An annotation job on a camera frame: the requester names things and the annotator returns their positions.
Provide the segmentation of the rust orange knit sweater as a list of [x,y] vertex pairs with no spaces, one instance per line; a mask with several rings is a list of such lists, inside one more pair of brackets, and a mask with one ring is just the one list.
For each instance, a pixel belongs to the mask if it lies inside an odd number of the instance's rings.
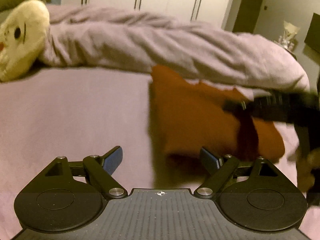
[[153,67],[151,76],[151,105],[165,157],[197,159],[202,147],[241,161],[264,157],[277,162],[285,154],[283,138],[273,122],[223,110],[227,101],[249,101],[237,89],[191,84],[160,65]]

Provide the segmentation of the pink bed sheet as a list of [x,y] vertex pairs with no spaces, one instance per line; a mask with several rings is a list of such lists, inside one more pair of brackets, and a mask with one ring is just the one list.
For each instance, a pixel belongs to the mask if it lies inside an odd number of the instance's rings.
[[[235,88],[249,100],[273,90],[179,75]],[[101,67],[43,68],[1,84],[1,239],[21,231],[16,196],[58,156],[81,161],[120,146],[123,161],[113,176],[127,190],[195,189],[204,181],[198,158],[161,154],[151,85],[151,73]]]

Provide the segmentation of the crumpled white bag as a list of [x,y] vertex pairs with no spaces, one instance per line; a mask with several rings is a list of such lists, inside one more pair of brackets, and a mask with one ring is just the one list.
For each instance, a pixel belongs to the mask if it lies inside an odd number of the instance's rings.
[[300,27],[290,22],[283,21],[283,32],[274,42],[289,52],[293,52],[297,44],[296,35],[300,31]]

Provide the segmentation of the dark door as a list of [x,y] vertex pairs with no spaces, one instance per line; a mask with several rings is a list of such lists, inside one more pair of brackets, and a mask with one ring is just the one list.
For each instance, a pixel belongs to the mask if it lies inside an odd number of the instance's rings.
[[234,33],[253,33],[263,0],[241,0],[233,26]]

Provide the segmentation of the grey fleece blanket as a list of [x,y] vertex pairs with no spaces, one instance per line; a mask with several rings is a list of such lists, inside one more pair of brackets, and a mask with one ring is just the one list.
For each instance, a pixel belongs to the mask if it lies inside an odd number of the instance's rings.
[[189,79],[282,91],[310,89],[303,67],[261,35],[98,5],[50,5],[48,10],[50,28],[39,60],[51,67],[149,73],[159,64]]

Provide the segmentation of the cream plush cat toy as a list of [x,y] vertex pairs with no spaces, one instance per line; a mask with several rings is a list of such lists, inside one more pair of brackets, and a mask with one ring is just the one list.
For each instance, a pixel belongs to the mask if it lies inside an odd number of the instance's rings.
[[1,81],[24,76],[44,50],[50,22],[41,0],[27,0],[1,24]]

